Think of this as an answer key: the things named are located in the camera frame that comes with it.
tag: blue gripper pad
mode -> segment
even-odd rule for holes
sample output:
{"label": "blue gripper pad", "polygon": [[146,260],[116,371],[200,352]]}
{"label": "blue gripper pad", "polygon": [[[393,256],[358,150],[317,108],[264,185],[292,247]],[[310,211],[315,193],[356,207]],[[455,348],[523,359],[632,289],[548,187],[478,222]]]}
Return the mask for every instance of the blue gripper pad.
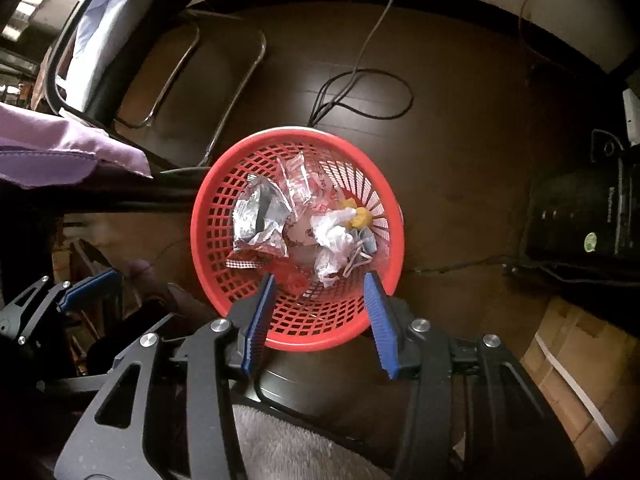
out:
{"label": "blue gripper pad", "polygon": [[262,359],[262,351],[264,350],[264,342],[267,339],[267,332],[271,325],[271,316],[276,305],[276,291],[278,283],[271,274],[266,274],[258,292],[258,306],[249,328],[246,331],[246,339],[244,341],[244,357],[242,359],[242,371],[245,375],[250,376],[260,364]]}
{"label": "blue gripper pad", "polygon": [[377,272],[368,272],[364,277],[364,305],[369,314],[380,365],[390,379],[396,379],[400,371],[398,337],[401,332]]}
{"label": "blue gripper pad", "polygon": [[96,300],[119,294],[121,290],[122,275],[115,269],[105,270],[71,287],[60,301],[60,311],[72,312],[85,308]]}

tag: yellow object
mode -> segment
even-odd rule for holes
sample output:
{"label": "yellow object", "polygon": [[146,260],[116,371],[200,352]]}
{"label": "yellow object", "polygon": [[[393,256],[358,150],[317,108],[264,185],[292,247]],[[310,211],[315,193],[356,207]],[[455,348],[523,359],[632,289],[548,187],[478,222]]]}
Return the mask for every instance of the yellow object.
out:
{"label": "yellow object", "polygon": [[366,207],[356,208],[356,216],[351,219],[351,227],[354,229],[362,229],[371,225],[373,222],[373,215]]}
{"label": "yellow object", "polygon": [[356,200],[354,198],[348,198],[346,200],[343,200],[340,203],[340,208],[341,209],[347,209],[348,207],[351,207],[353,209],[357,209],[358,208],[358,204],[356,204]]}

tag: purple fabric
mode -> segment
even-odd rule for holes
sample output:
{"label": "purple fabric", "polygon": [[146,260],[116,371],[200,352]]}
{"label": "purple fabric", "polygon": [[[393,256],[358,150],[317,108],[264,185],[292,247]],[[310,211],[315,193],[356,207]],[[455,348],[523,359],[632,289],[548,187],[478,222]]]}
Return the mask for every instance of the purple fabric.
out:
{"label": "purple fabric", "polygon": [[[127,171],[151,177],[146,156],[105,131],[76,121],[0,103],[0,147],[13,146],[37,152],[79,153],[110,162]],[[63,159],[56,158],[61,164]]]}
{"label": "purple fabric", "polygon": [[23,189],[78,184],[97,165],[86,153],[0,150],[0,178]]}

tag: black baseboard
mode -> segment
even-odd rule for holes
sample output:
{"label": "black baseboard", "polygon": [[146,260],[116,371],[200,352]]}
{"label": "black baseboard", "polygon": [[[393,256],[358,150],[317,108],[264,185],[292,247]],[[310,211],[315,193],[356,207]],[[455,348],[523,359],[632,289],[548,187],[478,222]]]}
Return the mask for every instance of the black baseboard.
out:
{"label": "black baseboard", "polygon": [[[206,0],[196,7],[215,12],[231,13],[252,7],[292,4],[300,2],[354,2],[385,5],[388,0]],[[395,7],[434,12],[458,20],[494,30],[501,34],[518,37],[518,17],[480,0],[395,0]],[[545,56],[568,68],[570,73],[578,73],[599,84],[612,84],[624,88],[618,77],[610,77],[592,60],[569,46],[557,36],[533,23],[525,21],[524,35],[527,43]]]}

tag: cardboard box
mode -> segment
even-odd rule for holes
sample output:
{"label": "cardboard box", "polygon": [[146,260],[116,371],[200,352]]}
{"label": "cardboard box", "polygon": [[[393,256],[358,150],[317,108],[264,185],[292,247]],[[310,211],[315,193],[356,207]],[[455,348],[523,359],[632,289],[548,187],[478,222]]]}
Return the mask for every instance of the cardboard box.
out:
{"label": "cardboard box", "polygon": [[[620,438],[640,407],[637,340],[561,298],[549,303],[538,335]],[[535,339],[521,362],[556,412],[590,473],[611,450],[610,443]]]}

